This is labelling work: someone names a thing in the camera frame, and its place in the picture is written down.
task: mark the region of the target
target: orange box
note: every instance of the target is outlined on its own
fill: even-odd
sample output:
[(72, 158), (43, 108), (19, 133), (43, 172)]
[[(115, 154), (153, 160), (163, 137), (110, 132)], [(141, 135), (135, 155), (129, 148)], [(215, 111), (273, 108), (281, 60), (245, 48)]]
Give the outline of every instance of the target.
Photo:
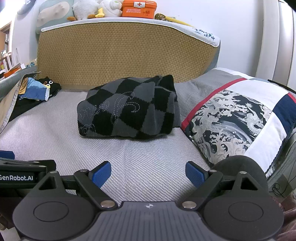
[(130, 1), (124, 0), (122, 3), (122, 16), (123, 17), (136, 17), (136, 18), (154, 18), (154, 12), (157, 4), (153, 1)]

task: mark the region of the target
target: navy blue fabric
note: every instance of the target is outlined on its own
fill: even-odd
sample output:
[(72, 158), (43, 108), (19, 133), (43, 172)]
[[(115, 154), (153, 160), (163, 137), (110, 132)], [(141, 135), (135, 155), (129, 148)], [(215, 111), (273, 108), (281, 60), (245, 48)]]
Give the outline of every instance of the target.
[(286, 134), (289, 135), (296, 124), (296, 103), (290, 96), (284, 95), (272, 111), (281, 121)]
[(111, 164), (110, 162), (108, 162), (93, 174), (92, 182), (96, 184), (99, 188), (101, 188), (110, 176), (111, 176)]
[(1, 158), (15, 159), (15, 154), (12, 151), (0, 151)]
[(192, 184), (196, 188), (198, 188), (200, 185), (202, 185), (205, 182), (205, 177), (203, 173), (188, 162), (186, 163), (186, 166), (185, 166), (185, 174), (186, 174), (186, 177), (192, 182)]

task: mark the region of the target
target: red stripe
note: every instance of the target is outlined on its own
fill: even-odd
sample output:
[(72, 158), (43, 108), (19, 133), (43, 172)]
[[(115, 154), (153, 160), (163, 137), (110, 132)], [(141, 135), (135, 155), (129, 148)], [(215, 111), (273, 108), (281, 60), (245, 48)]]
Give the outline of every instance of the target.
[(237, 79), (237, 80), (234, 80), (234, 81), (231, 81), (223, 86), (221, 86), (220, 88), (214, 90), (211, 94), (209, 94), (204, 100), (202, 100), (201, 102), (199, 102), (193, 109), (192, 111), (190, 111), (190, 113), (188, 114), (188, 116), (185, 118), (185, 120), (182, 122), (181, 124), (181, 129), (183, 131), (185, 131), (186, 127), (189, 125), (189, 122), (192, 120), (192, 118), (194, 117), (195, 113), (209, 100), (211, 99), (215, 94), (219, 93), (221, 90), (224, 90), (226, 88), (228, 88), (229, 86), (237, 83), (237, 82), (240, 82), (240, 81), (243, 81), (243, 80), (246, 80), (246, 78), (240, 78), (240, 79)]
[(288, 96), (290, 96), (291, 99), (296, 103), (296, 99), (295, 99), (295, 97), (291, 93), (288, 93)]

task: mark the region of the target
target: triangular cutout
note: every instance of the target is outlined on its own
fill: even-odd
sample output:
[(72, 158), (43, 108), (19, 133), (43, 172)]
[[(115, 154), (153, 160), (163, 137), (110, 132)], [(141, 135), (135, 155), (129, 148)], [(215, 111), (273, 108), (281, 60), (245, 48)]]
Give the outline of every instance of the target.
[(258, 190), (257, 187), (255, 187), (255, 185), (247, 177), (244, 177), (242, 179), (241, 189), (243, 189), (243, 190), (253, 190), (253, 191)]
[(55, 185), (54, 177), (48, 177), (46, 181), (43, 183), (39, 190), (48, 190), (48, 189), (56, 189), (57, 186)]

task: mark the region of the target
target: white cross label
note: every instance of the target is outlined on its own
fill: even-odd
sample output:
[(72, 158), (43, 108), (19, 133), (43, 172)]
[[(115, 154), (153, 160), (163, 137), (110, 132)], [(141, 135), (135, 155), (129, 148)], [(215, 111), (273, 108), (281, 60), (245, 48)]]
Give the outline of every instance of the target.
[(145, 2), (134, 2), (133, 6), (134, 7), (145, 7)]

